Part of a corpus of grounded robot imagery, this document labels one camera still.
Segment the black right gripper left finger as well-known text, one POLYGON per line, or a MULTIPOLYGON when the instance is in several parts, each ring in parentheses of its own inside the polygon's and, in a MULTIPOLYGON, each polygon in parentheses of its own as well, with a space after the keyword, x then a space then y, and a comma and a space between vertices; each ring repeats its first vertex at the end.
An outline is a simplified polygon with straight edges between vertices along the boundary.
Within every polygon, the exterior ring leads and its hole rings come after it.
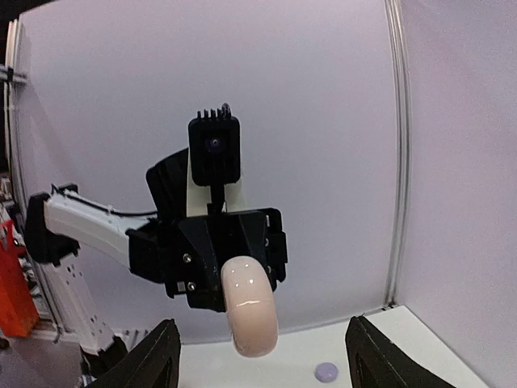
POLYGON ((173 319, 165 319, 117 365, 88 387, 178 387, 180 352, 176 323, 173 319))

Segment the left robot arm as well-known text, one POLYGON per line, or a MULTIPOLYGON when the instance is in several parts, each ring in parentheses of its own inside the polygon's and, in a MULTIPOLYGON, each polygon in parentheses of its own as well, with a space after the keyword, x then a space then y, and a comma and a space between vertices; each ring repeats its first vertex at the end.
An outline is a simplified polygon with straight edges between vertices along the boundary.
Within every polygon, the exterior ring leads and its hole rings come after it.
POLYGON ((278 209, 244 206, 240 152, 191 145, 151 167, 146 180, 151 213, 110 209, 73 183, 29 200, 28 252, 61 287, 90 374, 103 376, 128 352, 96 316, 80 268, 92 252, 162 285, 168 297, 184 296, 192 309, 225 314, 242 356, 270 353, 279 336, 273 293, 286 277, 287 239, 278 209))

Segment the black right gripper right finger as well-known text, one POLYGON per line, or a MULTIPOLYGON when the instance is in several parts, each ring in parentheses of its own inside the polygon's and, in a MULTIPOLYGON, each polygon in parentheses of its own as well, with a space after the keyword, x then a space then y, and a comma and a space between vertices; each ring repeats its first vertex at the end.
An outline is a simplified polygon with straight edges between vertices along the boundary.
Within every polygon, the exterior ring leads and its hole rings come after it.
POLYGON ((345 345, 354 387, 453 386, 409 356, 364 316, 351 318, 345 345))

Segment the purple earbud charging case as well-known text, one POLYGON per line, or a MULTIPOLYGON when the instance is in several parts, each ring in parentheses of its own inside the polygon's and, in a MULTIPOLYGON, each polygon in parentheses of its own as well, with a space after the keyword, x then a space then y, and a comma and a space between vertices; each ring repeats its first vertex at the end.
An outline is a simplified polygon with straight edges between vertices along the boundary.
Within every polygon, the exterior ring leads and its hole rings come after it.
POLYGON ((314 369, 314 377, 321 383, 334 382, 338 377, 338 366, 331 362, 322 362, 314 369))

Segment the pink earbud charging case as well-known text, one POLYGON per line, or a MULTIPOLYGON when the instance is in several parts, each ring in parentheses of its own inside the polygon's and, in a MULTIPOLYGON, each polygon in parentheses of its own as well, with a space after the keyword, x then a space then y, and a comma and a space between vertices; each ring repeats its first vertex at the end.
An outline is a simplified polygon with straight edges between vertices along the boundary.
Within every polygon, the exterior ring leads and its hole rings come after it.
POLYGON ((221 285, 233 345, 244 357, 258 358, 277 345, 279 326, 275 300, 263 266, 249 256, 236 256, 221 269, 221 285))

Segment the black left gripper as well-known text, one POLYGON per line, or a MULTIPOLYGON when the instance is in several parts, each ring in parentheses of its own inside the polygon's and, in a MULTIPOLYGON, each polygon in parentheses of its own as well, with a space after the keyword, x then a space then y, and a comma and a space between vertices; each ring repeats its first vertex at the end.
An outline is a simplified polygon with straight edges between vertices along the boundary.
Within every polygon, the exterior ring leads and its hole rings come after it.
POLYGON ((166 293, 185 286, 193 309, 225 311, 221 270, 236 256, 260 263, 273 290, 286 278, 287 237, 275 208, 189 217, 161 228, 161 266, 166 293))

